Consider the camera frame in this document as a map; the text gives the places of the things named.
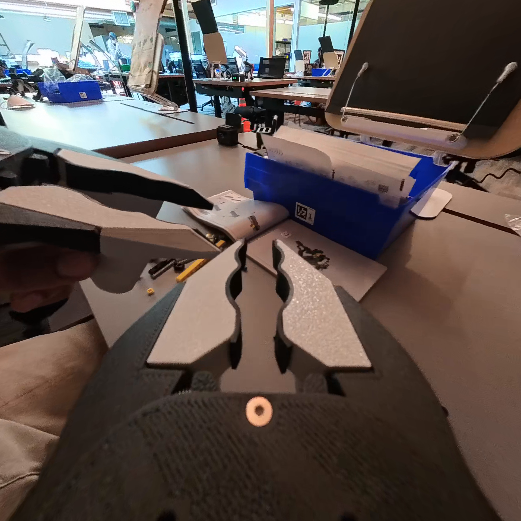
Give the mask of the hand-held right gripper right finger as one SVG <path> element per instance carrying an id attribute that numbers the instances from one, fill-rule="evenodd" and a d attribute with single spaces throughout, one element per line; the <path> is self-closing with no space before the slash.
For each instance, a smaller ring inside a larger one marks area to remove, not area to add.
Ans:
<path id="1" fill-rule="evenodd" d="M 336 286 L 281 240 L 272 242 L 275 291 L 281 307 L 275 359 L 295 388 L 325 389 L 343 376 L 372 376 L 373 365 Z"/>

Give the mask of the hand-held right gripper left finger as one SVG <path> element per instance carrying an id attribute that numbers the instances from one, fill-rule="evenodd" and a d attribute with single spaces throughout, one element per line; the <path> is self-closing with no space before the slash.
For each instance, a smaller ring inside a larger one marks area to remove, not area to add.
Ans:
<path id="1" fill-rule="evenodd" d="M 236 241 L 183 283 L 147 365 L 191 373 L 236 369 L 242 355 L 240 309 L 247 242 Z"/>

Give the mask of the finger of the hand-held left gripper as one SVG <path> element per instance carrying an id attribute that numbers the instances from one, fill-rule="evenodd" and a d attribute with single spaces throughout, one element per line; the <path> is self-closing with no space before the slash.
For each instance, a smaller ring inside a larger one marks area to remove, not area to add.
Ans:
<path id="1" fill-rule="evenodd" d="M 154 258 L 220 254 L 187 225 L 113 209 L 61 186 L 13 186 L 1 192 L 1 245 L 25 243 L 99 254 L 93 283 L 115 294 L 132 290 Z"/>
<path id="2" fill-rule="evenodd" d="M 157 217 L 164 202 L 210 210 L 213 204 L 192 187 L 113 158 L 55 151 L 59 184 L 125 212 Z"/>

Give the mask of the tan panel on arm mount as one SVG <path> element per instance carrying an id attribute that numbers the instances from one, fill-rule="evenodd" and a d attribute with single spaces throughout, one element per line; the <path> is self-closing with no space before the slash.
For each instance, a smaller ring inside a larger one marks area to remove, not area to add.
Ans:
<path id="1" fill-rule="evenodd" d="M 179 113 L 179 106 L 156 93 L 164 38 L 159 33 L 166 1 L 139 1 L 134 13 L 131 67 L 127 85 L 132 92 L 160 105 L 159 112 Z"/>

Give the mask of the long yellow lego beam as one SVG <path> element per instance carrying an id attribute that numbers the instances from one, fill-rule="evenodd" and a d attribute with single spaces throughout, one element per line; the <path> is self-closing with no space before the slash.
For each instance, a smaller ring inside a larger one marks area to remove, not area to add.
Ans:
<path id="1" fill-rule="evenodd" d="M 197 271 L 199 271 L 202 267 L 204 267 L 211 259 L 209 258 L 200 258 L 197 260 L 194 260 L 191 264 L 189 264 L 183 272 L 181 272 L 176 277 L 176 283 L 182 283 L 189 277 L 191 277 L 193 274 L 195 274 Z"/>

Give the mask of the lego instruction booklet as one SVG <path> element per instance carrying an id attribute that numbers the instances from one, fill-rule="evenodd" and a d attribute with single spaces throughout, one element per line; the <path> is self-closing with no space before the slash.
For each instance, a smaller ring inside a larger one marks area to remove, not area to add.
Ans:
<path id="1" fill-rule="evenodd" d="M 273 276 L 276 276 L 272 264 L 274 240 L 282 241 L 356 301 L 360 301 L 386 271 L 385 266 L 374 260 L 291 220 L 288 211 L 280 205 L 249 199 L 231 190 L 211 196 L 209 200 L 214 205 L 212 210 L 188 207 L 183 210 L 232 242 L 245 239 L 247 256 Z"/>

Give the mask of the pile of small lego parts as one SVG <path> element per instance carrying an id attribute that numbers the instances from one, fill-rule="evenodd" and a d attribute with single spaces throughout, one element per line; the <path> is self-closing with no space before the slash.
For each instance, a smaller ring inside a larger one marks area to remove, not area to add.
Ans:
<path id="1" fill-rule="evenodd" d="M 215 245 L 219 250 L 223 250 L 229 245 L 228 238 L 226 235 L 213 232 L 204 232 L 196 228 L 193 228 L 193 231 L 196 232 L 202 238 L 204 238 L 210 244 Z"/>

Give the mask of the person's left hand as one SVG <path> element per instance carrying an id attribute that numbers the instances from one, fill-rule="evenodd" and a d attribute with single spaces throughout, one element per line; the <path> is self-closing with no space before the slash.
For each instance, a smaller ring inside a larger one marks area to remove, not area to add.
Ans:
<path id="1" fill-rule="evenodd" d="M 76 283 L 92 276 L 99 257 L 58 246 L 1 251 L 1 305 L 29 312 L 65 301 Z"/>

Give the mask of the blue storage bin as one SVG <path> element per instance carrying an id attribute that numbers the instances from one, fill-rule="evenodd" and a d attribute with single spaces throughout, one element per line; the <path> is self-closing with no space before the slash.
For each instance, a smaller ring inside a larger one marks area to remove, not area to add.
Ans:
<path id="1" fill-rule="evenodd" d="M 38 82 L 37 86 L 42 96 L 54 104 L 98 101 L 103 98 L 100 86 L 96 81 Z"/>

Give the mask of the blue plastic bin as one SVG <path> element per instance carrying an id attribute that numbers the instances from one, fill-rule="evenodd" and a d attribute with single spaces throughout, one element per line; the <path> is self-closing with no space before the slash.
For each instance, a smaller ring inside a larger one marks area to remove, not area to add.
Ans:
<path id="1" fill-rule="evenodd" d="M 246 155 L 244 185 L 255 200 L 278 204 L 299 224 L 376 260 L 413 225 L 418 219 L 413 209 L 424 207 L 453 169 L 436 165 L 426 155 L 396 154 L 419 160 L 411 192 L 396 208 L 384 205 L 376 194 L 252 153 Z"/>

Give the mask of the black pole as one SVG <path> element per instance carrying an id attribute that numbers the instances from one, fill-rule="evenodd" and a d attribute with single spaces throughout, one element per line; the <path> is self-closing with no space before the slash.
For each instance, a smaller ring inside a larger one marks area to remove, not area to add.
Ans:
<path id="1" fill-rule="evenodd" d="M 172 1 L 172 6 L 178 33 L 181 61 L 183 66 L 183 75 L 185 78 L 186 95 L 188 98 L 190 111 L 193 113 L 197 113 L 198 105 L 193 83 L 191 52 L 189 49 L 188 33 L 186 29 L 186 20 L 182 1 Z"/>

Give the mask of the person's beige trousers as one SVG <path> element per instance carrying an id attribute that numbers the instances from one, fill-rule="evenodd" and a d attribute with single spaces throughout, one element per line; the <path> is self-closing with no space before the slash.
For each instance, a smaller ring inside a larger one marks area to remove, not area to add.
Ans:
<path id="1" fill-rule="evenodd" d="M 94 319 L 1 348 L 1 520 L 36 484 L 107 351 Z"/>

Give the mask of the wooden desk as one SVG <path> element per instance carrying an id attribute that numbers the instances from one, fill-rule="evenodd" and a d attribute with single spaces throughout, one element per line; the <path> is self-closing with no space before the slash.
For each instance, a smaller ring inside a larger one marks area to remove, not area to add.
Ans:
<path id="1" fill-rule="evenodd" d="M 193 83 L 198 94 L 210 96 L 214 101 L 215 116 L 222 117 L 220 98 L 245 99 L 249 104 L 253 102 L 251 92 L 268 88 L 288 87 L 298 83 L 298 79 L 258 79 L 249 81 L 232 81 L 227 79 L 194 79 Z"/>
<path id="2" fill-rule="evenodd" d="M 284 87 L 268 88 L 251 92 L 256 101 L 260 101 L 265 112 L 266 123 L 272 123 L 274 116 L 277 124 L 284 122 L 284 114 L 308 116 L 325 121 L 325 104 L 330 88 Z"/>

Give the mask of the black and tan panel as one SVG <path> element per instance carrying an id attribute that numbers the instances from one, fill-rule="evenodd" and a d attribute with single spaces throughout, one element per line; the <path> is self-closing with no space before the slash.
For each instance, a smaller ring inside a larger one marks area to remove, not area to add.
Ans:
<path id="1" fill-rule="evenodd" d="M 192 10 L 203 34 L 203 44 L 208 61 L 225 65 L 227 63 L 225 44 L 218 31 L 211 1 L 192 2 Z"/>

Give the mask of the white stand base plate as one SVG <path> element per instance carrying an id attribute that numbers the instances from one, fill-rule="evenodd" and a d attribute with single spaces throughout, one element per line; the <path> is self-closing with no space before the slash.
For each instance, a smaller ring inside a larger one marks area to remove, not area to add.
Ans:
<path id="1" fill-rule="evenodd" d="M 444 210 L 452 198 L 453 195 L 450 192 L 434 188 L 411 208 L 410 213 L 419 219 L 434 219 Z"/>

